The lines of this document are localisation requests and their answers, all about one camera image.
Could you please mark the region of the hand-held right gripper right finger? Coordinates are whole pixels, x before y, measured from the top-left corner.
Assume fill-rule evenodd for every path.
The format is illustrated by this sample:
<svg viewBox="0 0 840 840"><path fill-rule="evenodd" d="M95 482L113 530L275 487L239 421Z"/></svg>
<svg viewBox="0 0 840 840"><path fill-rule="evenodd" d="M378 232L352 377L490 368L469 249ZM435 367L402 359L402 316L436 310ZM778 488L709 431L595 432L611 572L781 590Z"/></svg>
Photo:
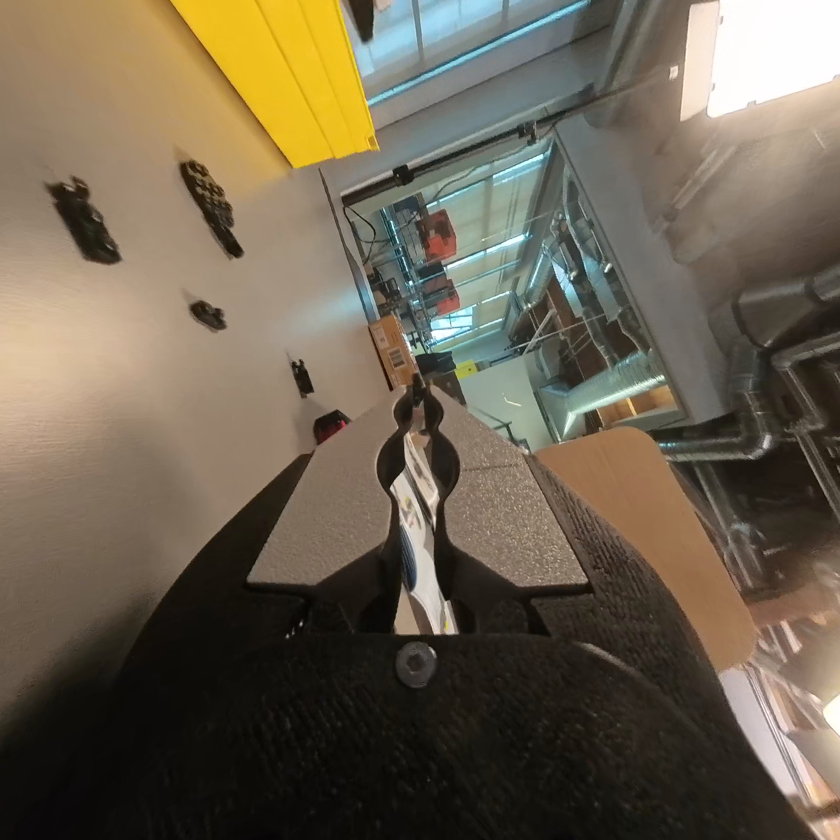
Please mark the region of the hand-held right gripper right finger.
<svg viewBox="0 0 840 840"><path fill-rule="evenodd" d="M434 561L463 633L494 616L544 634L533 602L590 593L565 516L534 460L435 386L423 394L429 466L438 490Z"/></svg>

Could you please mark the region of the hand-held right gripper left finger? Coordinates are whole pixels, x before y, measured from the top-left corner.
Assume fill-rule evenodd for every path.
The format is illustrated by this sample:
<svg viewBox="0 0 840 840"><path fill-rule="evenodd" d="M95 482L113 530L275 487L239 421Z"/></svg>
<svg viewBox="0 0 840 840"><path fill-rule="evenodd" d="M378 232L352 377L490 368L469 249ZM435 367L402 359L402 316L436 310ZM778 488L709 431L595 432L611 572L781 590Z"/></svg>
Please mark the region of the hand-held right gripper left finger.
<svg viewBox="0 0 840 840"><path fill-rule="evenodd" d="M396 388L316 447L247 590L335 605L358 633L393 632L403 578L392 485L406 467L414 397Z"/></svg>

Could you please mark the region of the open instruction booklet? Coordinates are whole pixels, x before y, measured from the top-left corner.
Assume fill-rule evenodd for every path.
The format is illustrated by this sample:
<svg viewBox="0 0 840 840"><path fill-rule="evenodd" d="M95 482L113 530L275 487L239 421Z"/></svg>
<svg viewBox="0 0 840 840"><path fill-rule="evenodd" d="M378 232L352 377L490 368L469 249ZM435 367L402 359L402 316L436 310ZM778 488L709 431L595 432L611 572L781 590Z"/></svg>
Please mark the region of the open instruction booklet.
<svg viewBox="0 0 840 840"><path fill-rule="evenodd" d="M454 608L443 595L434 559L439 492L427 459L428 442L424 431L404 437L405 466L390 488L402 547L402 592L395 630L454 635L459 631Z"/></svg>

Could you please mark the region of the wooden book stand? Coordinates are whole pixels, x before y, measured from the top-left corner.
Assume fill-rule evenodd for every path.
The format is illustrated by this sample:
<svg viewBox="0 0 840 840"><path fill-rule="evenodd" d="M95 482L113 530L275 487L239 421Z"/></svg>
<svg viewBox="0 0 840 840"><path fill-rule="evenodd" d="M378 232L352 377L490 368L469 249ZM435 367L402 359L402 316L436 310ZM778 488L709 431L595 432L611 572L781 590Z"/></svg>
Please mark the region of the wooden book stand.
<svg viewBox="0 0 840 840"><path fill-rule="evenodd" d="M617 427L542 448L535 456L653 568L718 673L748 662L758 638L749 609L650 436Z"/></svg>

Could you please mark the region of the open cardboard box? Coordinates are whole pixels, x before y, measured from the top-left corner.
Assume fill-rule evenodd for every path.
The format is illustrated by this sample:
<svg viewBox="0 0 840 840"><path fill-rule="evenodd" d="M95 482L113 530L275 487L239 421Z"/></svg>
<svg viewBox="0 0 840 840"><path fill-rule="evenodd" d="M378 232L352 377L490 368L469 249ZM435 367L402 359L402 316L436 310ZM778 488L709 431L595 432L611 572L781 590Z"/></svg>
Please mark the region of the open cardboard box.
<svg viewBox="0 0 840 840"><path fill-rule="evenodd" d="M402 321L388 314L371 323L369 332L389 386L396 389L411 385L418 369Z"/></svg>

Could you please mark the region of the red tool case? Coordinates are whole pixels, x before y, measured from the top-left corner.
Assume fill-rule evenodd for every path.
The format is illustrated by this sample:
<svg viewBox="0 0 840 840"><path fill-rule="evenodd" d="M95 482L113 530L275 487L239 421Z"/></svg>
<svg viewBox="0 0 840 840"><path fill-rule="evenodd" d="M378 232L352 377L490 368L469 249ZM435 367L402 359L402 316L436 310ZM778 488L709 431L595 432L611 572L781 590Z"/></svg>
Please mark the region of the red tool case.
<svg viewBox="0 0 840 840"><path fill-rule="evenodd" d="M433 321L460 309L458 291L446 274L426 279L421 287L423 306L429 321Z"/></svg>
<svg viewBox="0 0 840 840"><path fill-rule="evenodd" d="M455 229L444 209L421 215L415 222L425 262L443 262L457 254Z"/></svg>

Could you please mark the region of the round black toy brick plate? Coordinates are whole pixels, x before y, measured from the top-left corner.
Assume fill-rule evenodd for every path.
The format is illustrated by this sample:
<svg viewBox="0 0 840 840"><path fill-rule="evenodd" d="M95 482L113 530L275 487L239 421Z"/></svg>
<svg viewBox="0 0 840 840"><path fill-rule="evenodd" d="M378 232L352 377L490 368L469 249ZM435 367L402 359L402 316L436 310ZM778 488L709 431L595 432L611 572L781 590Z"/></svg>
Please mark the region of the round black toy brick plate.
<svg viewBox="0 0 840 840"><path fill-rule="evenodd" d="M185 187L216 241L228 257L242 258L245 252L233 232L234 211L224 189L199 161L189 159L178 165Z"/></svg>

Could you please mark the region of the black light stand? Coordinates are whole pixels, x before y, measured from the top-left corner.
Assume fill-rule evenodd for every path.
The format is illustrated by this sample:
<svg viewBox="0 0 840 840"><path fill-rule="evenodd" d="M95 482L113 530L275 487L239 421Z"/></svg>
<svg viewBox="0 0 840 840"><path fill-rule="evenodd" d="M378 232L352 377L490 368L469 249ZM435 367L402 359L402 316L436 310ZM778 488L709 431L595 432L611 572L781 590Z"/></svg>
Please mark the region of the black light stand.
<svg viewBox="0 0 840 840"><path fill-rule="evenodd" d="M674 81L679 76L679 65L659 65L638 79L628 82L625 85L616 87L608 92L593 94L588 99L576 104L551 112L540 119L520 122L512 128L494 133L473 143L463 143L453 150L438 156L420 161L415 164L400 164L393 168L388 175L384 175L370 184L359 186L342 194L343 204L346 206L361 203L362 201L378 196L398 186L409 186L422 175L431 174L443 169L445 166L462 161L472 155L494 148L509 141L519 141L526 146L533 146L539 142L543 135L561 122L582 116L591 111L601 111L607 105L613 105L621 99L651 85Z"/></svg>

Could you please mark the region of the yellow plastic bin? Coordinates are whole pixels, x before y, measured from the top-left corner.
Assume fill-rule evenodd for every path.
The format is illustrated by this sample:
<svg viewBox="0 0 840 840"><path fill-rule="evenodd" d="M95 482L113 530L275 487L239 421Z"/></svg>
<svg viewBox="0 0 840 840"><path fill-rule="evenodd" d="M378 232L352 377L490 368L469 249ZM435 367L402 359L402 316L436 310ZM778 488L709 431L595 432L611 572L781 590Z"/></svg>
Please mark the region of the yellow plastic bin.
<svg viewBox="0 0 840 840"><path fill-rule="evenodd" d="M292 167L379 150L345 18L372 35L372 2L172 5Z"/></svg>

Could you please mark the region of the large window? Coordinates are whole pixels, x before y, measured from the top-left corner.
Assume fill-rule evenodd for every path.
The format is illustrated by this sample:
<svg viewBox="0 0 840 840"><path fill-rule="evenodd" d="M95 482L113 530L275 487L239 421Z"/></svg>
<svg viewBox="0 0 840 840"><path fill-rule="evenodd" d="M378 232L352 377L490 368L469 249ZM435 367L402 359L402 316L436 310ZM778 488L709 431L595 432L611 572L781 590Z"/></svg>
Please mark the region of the large window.
<svg viewBox="0 0 840 840"><path fill-rule="evenodd" d="M379 130L612 24L607 1L394 1L350 42Z"/></svg>

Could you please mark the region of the studio light panel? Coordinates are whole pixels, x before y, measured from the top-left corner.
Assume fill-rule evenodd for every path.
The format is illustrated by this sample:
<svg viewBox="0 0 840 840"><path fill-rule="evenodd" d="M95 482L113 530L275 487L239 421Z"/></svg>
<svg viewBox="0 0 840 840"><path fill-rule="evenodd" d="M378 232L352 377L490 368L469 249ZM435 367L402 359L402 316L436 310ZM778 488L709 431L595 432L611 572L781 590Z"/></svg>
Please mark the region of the studio light panel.
<svg viewBox="0 0 840 840"><path fill-rule="evenodd" d="M838 1L692 3L679 120L725 117L838 76Z"/></svg>

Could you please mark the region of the metal air duct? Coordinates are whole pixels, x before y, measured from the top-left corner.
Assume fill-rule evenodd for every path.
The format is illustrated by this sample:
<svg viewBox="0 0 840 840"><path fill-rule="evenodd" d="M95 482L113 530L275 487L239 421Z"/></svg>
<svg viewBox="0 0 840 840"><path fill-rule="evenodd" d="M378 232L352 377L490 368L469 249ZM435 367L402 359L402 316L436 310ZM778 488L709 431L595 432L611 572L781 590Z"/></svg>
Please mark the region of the metal air duct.
<svg viewBox="0 0 840 840"><path fill-rule="evenodd" d="M783 437L771 400L774 371L791 390L799 416L791 431L822 431L828 415L807 391L798 367L838 351L838 331L817 336L816 328L838 322L838 264L815 274L741 291L710 318L712 330L729 349L728 406L735 426L729 435L660 437L671 463L758 460Z"/></svg>

